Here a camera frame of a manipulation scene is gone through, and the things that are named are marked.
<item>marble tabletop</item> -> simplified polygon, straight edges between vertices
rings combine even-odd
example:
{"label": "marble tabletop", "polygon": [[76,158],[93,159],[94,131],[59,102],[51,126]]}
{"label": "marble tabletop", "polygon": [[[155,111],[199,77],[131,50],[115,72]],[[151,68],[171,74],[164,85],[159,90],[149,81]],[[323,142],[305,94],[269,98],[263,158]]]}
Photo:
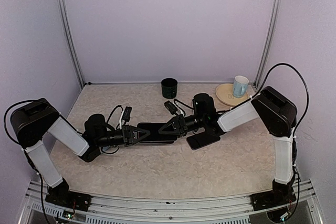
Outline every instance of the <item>marble tabletop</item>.
{"label": "marble tabletop", "polygon": [[[189,105],[194,95],[208,93],[217,110],[227,109],[216,97],[217,84],[178,85],[177,98]],[[160,84],[85,86],[68,120],[80,131],[94,113],[106,118],[118,104],[131,106],[130,125],[167,122]],[[185,109],[187,115],[192,111]],[[120,113],[110,123],[115,127]],[[70,189],[110,196],[182,199],[228,196],[271,189],[275,173],[274,143],[260,119],[242,125],[221,140],[193,151],[186,138],[172,145],[121,147],[85,163],[59,141],[50,154]]]}

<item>white backdrop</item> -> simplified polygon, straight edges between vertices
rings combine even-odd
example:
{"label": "white backdrop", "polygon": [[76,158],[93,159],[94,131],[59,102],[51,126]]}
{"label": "white backdrop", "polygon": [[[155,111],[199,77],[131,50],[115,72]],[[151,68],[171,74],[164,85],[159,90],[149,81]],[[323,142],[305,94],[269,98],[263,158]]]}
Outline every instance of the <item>white backdrop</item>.
{"label": "white backdrop", "polygon": [[65,0],[85,80],[254,81],[273,0]]}

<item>tabletop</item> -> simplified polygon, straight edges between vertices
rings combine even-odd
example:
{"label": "tabletop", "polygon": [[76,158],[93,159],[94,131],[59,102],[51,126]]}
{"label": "tabletop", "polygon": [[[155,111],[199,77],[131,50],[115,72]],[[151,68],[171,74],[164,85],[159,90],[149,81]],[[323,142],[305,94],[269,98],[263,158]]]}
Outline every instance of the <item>tabletop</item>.
{"label": "tabletop", "polygon": [[[208,93],[217,110],[228,109],[216,97],[217,86],[181,83],[176,98],[191,105],[194,95]],[[82,90],[68,120],[84,131],[90,115],[101,113],[107,118],[122,104],[133,108],[130,125],[163,123],[172,117],[165,101],[160,84],[90,85]],[[114,127],[119,116],[117,111],[110,120]],[[136,198],[206,198],[269,190],[275,173],[274,143],[260,119],[195,151],[182,137],[171,145],[122,146],[114,155],[102,154],[85,163],[56,141],[50,157],[72,190]]]}

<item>beige table surface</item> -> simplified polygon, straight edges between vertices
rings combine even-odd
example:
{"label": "beige table surface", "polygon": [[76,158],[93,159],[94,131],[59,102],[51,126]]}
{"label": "beige table surface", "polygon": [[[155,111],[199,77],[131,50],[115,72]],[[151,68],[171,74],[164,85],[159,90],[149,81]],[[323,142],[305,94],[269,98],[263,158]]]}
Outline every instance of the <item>beige table surface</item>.
{"label": "beige table surface", "polygon": [[[217,84],[179,84],[177,98],[191,105],[198,93],[208,93],[217,110],[227,109],[216,97]],[[69,121],[80,131],[94,113],[107,116],[117,105],[132,106],[130,124],[167,122],[160,84],[85,86]],[[185,109],[187,115],[192,111]],[[120,112],[110,123],[116,126]],[[274,144],[260,119],[226,133],[207,147],[193,151],[186,138],[173,145],[121,147],[85,163],[60,142],[51,159],[70,189],[92,194],[137,198],[203,198],[251,193],[271,188],[275,173]]]}

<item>white wall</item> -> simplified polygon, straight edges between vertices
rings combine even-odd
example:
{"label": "white wall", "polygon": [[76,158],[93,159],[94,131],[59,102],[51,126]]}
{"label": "white wall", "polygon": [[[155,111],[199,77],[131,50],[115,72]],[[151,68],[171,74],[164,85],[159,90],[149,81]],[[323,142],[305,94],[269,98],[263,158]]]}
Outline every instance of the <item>white wall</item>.
{"label": "white wall", "polygon": [[[41,97],[67,114],[80,89],[57,1],[0,0],[0,6],[0,116],[17,101]],[[15,223],[33,172],[2,123],[0,146],[0,223]]]}
{"label": "white wall", "polygon": [[85,80],[254,80],[273,0],[65,0]]}
{"label": "white wall", "polygon": [[[311,178],[327,223],[336,210],[336,0],[282,0],[267,70],[276,63],[294,65],[304,76],[311,103],[298,128],[298,167]],[[301,116],[306,95],[287,67],[267,84],[292,99]]]}

